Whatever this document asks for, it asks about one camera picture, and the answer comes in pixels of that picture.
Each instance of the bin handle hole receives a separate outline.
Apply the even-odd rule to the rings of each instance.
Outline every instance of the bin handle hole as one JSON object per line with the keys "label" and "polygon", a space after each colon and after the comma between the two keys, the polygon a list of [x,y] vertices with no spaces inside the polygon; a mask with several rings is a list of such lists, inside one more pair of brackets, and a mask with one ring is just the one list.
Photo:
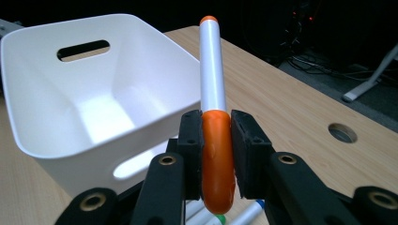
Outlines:
{"label": "bin handle hole", "polygon": [[96,40],[58,50],[56,57],[62,62],[71,62],[108,52],[110,44],[106,40]]}

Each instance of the white marker barrel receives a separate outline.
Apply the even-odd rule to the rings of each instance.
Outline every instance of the white marker barrel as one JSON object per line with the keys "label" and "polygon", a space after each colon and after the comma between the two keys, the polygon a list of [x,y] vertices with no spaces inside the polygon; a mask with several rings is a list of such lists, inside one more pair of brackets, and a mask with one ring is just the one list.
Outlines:
{"label": "white marker barrel", "polygon": [[226,112],[220,27],[212,16],[200,22],[200,72],[202,112]]}

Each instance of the cable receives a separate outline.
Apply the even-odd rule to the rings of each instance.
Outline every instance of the cable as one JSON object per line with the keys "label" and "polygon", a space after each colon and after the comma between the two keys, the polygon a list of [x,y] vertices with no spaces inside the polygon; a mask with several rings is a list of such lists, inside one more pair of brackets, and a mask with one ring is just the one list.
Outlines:
{"label": "cable", "polygon": [[[365,70],[365,71],[354,71],[354,72],[340,72],[338,69],[333,68],[332,65],[326,65],[328,62],[321,59],[320,57],[311,55],[311,54],[303,54],[303,55],[293,55],[289,56],[285,60],[292,68],[303,71],[308,74],[315,75],[329,75],[339,79],[350,79],[359,82],[367,81],[375,70]],[[398,68],[386,69],[385,72],[398,71]],[[380,76],[379,82],[392,87],[398,87],[398,80],[388,76],[386,74],[382,74]]]}

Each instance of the metal stand leg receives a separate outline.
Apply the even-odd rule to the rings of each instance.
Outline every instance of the metal stand leg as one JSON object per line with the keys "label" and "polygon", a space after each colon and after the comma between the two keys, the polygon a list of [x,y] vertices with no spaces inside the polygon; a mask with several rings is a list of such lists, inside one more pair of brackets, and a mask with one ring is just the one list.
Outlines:
{"label": "metal stand leg", "polygon": [[389,66],[390,62],[393,59],[398,60],[397,57],[398,57],[398,43],[390,52],[386,54],[386,56],[384,56],[383,60],[380,63],[380,66],[378,66],[377,70],[372,75],[372,77],[368,81],[363,82],[362,84],[355,87],[351,91],[345,93],[345,95],[343,95],[343,100],[346,102],[351,102],[357,99],[363,93],[367,92],[372,87],[374,87],[377,84],[377,79],[383,73],[384,69],[386,69],[386,67]]}

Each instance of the hole in table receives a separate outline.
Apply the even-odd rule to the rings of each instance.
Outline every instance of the hole in table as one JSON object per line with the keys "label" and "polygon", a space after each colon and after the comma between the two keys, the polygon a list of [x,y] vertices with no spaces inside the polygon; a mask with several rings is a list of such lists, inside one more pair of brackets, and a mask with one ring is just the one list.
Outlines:
{"label": "hole in table", "polygon": [[328,130],[331,136],[343,143],[354,143],[358,139],[354,130],[346,125],[331,124]]}

